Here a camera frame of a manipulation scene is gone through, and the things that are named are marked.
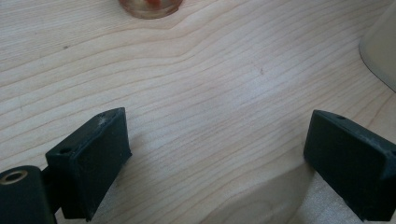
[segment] screw hole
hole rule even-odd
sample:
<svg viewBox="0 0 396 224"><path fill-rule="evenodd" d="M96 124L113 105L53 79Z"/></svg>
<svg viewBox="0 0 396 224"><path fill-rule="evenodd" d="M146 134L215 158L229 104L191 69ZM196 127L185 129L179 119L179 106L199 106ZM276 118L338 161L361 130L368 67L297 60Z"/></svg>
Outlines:
<svg viewBox="0 0 396 224"><path fill-rule="evenodd" d="M9 173L0 179L1 185L10 185L17 183L18 181L24 179L27 176L27 171L19 170Z"/></svg>
<svg viewBox="0 0 396 224"><path fill-rule="evenodd" d="M69 152L71 152L72 151L72 149L70 148L70 147L67 147L67 148L62 148L60 151L59 151L59 153L61 154L61 155L65 155L65 154L68 154Z"/></svg>

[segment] black clamp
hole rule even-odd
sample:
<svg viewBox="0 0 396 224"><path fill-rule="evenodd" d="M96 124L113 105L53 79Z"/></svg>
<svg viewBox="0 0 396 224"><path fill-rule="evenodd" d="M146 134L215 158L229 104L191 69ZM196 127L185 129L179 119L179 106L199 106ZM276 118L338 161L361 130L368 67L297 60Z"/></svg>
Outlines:
<svg viewBox="0 0 396 224"><path fill-rule="evenodd" d="M47 152L43 171L20 166L0 174L0 222L54 224L59 208L65 218L91 220L132 156L127 132L125 109L109 110Z"/></svg>
<svg viewBox="0 0 396 224"><path fill-rule="evenodd" d="M304 157L361 220L391 220L396 146L390 141L352 120L315 110Z"/></svg>

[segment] wood grain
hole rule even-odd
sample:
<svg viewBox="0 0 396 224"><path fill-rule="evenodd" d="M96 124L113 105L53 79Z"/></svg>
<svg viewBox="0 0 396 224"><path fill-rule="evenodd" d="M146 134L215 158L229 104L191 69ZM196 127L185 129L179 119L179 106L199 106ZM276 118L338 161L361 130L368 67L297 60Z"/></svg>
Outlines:
<svg viewBox="0 0 396 224"><path fill-rule="evenodd" d="M116 0L0 1L0 170L44 168L124 106L134 156L92 223L359 223L302 153L313 109L396 142L396 95L358 50L390 3L184 0L143 21Z"/></svg>

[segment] light wooden board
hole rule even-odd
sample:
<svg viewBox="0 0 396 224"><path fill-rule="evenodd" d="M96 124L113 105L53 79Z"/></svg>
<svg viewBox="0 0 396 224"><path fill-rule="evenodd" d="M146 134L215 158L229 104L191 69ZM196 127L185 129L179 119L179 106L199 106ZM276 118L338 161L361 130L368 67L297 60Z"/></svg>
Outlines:
<svg viewBox="0 0 396 224"><path fill-rule="evenodd" d="M92 223L360 223L302 154L313 109L396 142L396 95L358 50L390 3L184 0L143 21L116 0L1 0L0 170L44 168L124 106L134 155Z"/></svg>

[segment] small round jar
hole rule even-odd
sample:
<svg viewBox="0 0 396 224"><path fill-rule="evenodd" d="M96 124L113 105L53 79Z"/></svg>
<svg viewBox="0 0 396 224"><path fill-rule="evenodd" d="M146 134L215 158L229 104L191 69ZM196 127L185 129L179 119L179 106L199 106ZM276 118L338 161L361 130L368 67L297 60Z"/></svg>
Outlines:
<svg viewBox="0 0 396 224"><path fill-rule="evenodd" d="M178 10L183 0L119 0L132 16L141 19L158 19Z"/></svg>

